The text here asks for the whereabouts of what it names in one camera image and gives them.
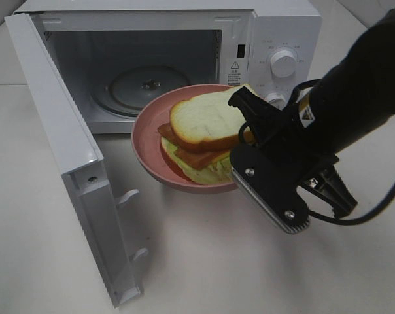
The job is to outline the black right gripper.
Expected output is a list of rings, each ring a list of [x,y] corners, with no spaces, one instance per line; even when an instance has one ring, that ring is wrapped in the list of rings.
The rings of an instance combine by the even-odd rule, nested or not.
[[[241,111],[257,148],[291,183],[300,186],[332,207],[334,218],[349,216],[358,205],[334,164],[333,153],[321,152],[299,134],[299,114],[291,105],[283,111],[266,102],[247,87],[241,87],[228,100]]]

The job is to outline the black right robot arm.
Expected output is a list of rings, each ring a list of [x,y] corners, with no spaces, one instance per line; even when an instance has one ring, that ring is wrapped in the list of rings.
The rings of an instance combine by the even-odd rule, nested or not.
[[[242,87],[228,104],[245,117],[254,144],[232,150],[233,177],[271,220],[289,226],[314,215],[302,187],[332,206],[316,217],[336,225],[364,223],[395,198],[395,183],[367,214],[352,219],[356,201],[339,178],[337,153],[395,115],[395,8],[364,32],[323,78],[297,85],[284,109]]]

